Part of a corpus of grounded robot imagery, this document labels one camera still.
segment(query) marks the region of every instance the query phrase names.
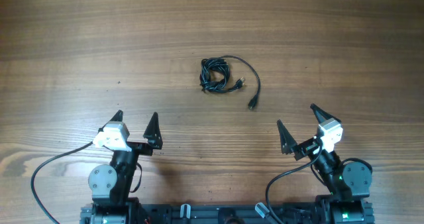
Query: wooden table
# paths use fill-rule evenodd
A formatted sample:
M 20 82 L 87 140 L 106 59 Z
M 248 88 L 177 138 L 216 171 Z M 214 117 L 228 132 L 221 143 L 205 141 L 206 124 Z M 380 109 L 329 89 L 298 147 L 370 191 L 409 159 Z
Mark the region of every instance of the wooden table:
M 0 223 L 48 223 L 34 169 L 89 142 L 118 109 L 130 140 L 154 111 L 164 139 L 140 157 L 142 203 L 255 204 L 277 174 L 306 163 L 280 151 L 276 121 L 299 142 L 316 103 L 343 121 L 342 159 L 374 167 L 377 223 L 424 218 L 424 0 L 0 0 Z M 202 58 L 229 60 L 246 87 L 201 92 Z M 91 202 L 87 177 L 111 153 L 90 147 L 43 168 L 38 194 L 61 223 Z M 328 191 L 302 170 L 272 201 Z

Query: wooden tabletop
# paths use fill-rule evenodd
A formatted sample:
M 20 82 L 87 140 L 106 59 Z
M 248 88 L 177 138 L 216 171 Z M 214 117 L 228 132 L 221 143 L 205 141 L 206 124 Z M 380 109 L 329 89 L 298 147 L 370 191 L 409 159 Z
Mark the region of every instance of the wooden tabletop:
M 255 204 L 296 162 L 276 121 L 312 137 L 316 103 L 343 121 L 342 158 L 374 167 L 377 223 L 424 219 L 424 0 L 0 0 L 0 223 L 48 223 L 34 169 L 91 141 L 119 109 L 140 141 L 159 113 L 162 150 L 140 157 L 141 203 Z M 200 61 L 229 60 L 245 87 L 203 93 Z M 43 168 L 36 189 L 61 223 L 91 202 L 89 147 Z M 133 185 L 139 177 L 137 171 Z M 327 194 L 305 169 L 273 203 Z

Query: black cable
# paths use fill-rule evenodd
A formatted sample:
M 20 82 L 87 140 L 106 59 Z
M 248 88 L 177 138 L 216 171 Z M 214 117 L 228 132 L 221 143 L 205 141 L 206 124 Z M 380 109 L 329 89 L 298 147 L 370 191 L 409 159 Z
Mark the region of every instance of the black cable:
M 362 163 L 363 165 L 365 165 L 369 170 L 370 170 L 370 172 L 371 172 L 371 174 L 372 174 L 372 166 L 371 166 L 371 164 L 369 164 L 369 163 L 367 163 L 366 161 L 363 161 L 362 159 L 359 159 L 359 158 L 347 158 L 347 159 L 345 159 L 345 160 L 343 160 L 341 163 L 340 163 L 340 167 L 341 166 L 343 166 L 343 164 L 345 164 L 345 162 L 348 162 L 348 161 L 353 161 L 353 162 L 359 162 L 359 163 Z
M 255 96 L 249 101 L 249 104 L 248 104 L 249 109 L 253 109 L 258 103 L 258 99 L 259 99 L 259 92 L 260 92 L 259 75 L 256 73 L 256 71 L 248 62 L 244 61 L 242 58 L 239 58 L 237 56 L 224 55 L 219 58 L 203 59 L 201 61 L 201 72 L 199 77 L 200 85 L 203 87 L 202 91 L 207 90 L 210 92 L 226 93 L 226 92 L 232 92 L 237 89 L 240 89 L 243 86 L 244 78 L 240 78 L 239 80 L 236 81 L 233 87 L 229 89 L 225 89 L 225 86 L 227 85 L 227 82 L 230 79 L 230 68 L 224 58 L 234 58 L 243 62 L 252 70 L 253 74 L 256 76 L 256 79 L 258 80 L 258 90 L 256 91 Z M 224 78 L 218 82 L 211 81 L 210 71 L 219 72 L 220 74 L 224 75 Z
M 143 173 L 143 169 L 141 168 L 141 165 L 139 163 L 137 163 L 137 167 L 140 168 L 140 178 L 138 179 L 138 184 L 137 186 L 135 186 L 133 191 L 130 191 L 130 193 L 135 193 L 137 192 L 138 188 L 140 187 L 141 184 L 141 174 Z
M 318 176 L 318 174 L 315 172 L 315 170 L 313 169 L 313 165 L 311 165 L 311 170 L 312 170 L 312 172 L 313 172 L 313 175 L 318 179 L 318 181 L 320 182 L 320 183 L 322 183 L 324 186 L 326 186 L 325 185 L 325 183 L 324 183 L 324 181 L 322 181 L 322 179 L 320 179 L 320 177 Z
M 57 220 L 56 220 L 56 219 L 52 216 L 52 214 L 50 214 L 50 213 L 47 211 L 47 209 L 43 206 L 43 204 L 42 204 L 42 203 L 41 203 L 41 201 L 40 201 L 40 198 L 38 198 L 37 192 L 35 191 L 35 187 L 34 187 L 35 176 L 37 175 L 38 171 L 40 171 L 40 169 L 41 169 L 42 167 L 44 167 L 46 164 L 48 164 L 49 162 L 51 162 L 51 161 L 53 161 L 53 160 L 56 160 L 56 159 L 58 159 L 58 158 L 61 158 L 61 157 L 63 157 L 63 156 L 66 156 L 66 155 L 73 154 L 73 153 L 75 153 L 75 152 L 81 151 L 81 150 L 83 150 L 83 149 L 85 149 L 85 148 L 89 147 L 89 146 L 90 146 L 90 145 L 92 145 L 92 144 L 93 144 L 93 142 L 89 142 L 88 144 L 84 145 L 83 147 L 77 148 L 77 149 L 75 149 L 75 150 L 72 150 L 72 151 L 69 151 L 69 152 L 66 152 L 66 153 L 63 153 L 63 154 L 59 154 L 59 155 L 57 155 L 57 156 L 55 156 L 55 157 L 53 157 L 53 158 L 48 159 L 47 161 L 45 161 L 45 162 L 43 162 L 42 164 L 40 164 L 40 166 L 38 166 L 38 167 L 35 169 L 34 173 L 32 174 L 32 177 L 31 177 L 31 191 L 32 191 L 32 194 L 34 195 L 35 200 L 37 201 L 37 203 L 38 203 L 38 204 L 39 204 L 39 206 L 41 207 L 41 210 L 43 210 L 43 212 L 47 215 L 47 217 L 48 217 L 48 218 L 50 218 L 50 220 L 52 220 L 52 221 L 53 221 L 53 223 L 59 224 L 59 222 L 58 222 L 58 221 L 57 221 Z
M 282 174 L 280 174 L 280 175 L 277 175 L 275 178 L 273 178 L 271 181 L 270 181 L 270 183 L 266 186 L 266 191 L 265 191 L 265 198 L 266 198 L 266 205 L 268 206 L 268 209 L 270 210 L 270 213 L 271 213 L 271 215 L 272 215 L 272 217 L 279 223 L 279 224 L 284 224 L 283 223 L 283 221 L 280 219 L 280 218 L 278 218 L 277 217 L 277 215 L 274 213 L 274 210 L 272 210 L 272 208 L 271 208 L 271 203 L 270 203 L 270 197 L 268 196 L 268 193 L 269 193 L 269 191 L 270 191 L 270 187 L 271 187 L 271 185 L 275 182 L 275 181 L 277 181 L 277 180 L 279 180 L 280 178 L 283 178 L 284 176 L 287 176 L 287 175 L 289 175 L 289 174 L 293 174 L 294 172 L 297 172 L 297 171 L 299 171 L 299 170 L 303 170 L 304 168 L 306 168 L 306 167 L 308 167 L 308 166 L 310 166 L 310 165 L 312 165 L 312 164 L 314 164 L 317 160 L 318 160 L 318 158 L 319 158 L 319 156 L 321 155 L 321 153 L 323 152 L 323 145 L 320 145 L 319 146 L 319 151 L 318 151 L 318 155 L 313 159 L 313 160 L 311 160 L 311 162 L 308 162 L 307 164 L 304 164 L 304 165 L 302 165 L 302 166 L 300 166 L 300 167 L 297 167 L 297 168 L 294 168 L 294 169 L 292 169 L 292 170 L 289 170 L 289 171 L 287 171 L 287 172 L 284 172 L 284 173 L 282 173 Z

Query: wood grain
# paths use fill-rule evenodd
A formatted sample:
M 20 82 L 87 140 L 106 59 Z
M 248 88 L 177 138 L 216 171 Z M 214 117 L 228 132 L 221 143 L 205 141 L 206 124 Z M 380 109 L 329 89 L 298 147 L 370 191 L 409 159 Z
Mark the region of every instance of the wood grain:
M 423 0 L 0 0 L 0 223 L 47 223 L 29 180 L 44 160 L 89 142 L 122 109 L 131 140 L 159 113 L 164 147 L 140 157 L 142 203 L 264 201 L 268 181 L 306 162 L 281 154 L 316 131 L 316 103 L 343 120 L 342 158 L 374 167 L 377 223 L 424 219 Z M 246 87 L 199 87 L 202 58 L 230 61 Z M 36 188 L 61 223 L 91 202 L 94 147 L 40 171 Z M 328 191 L 310 170 L 272 201 Z

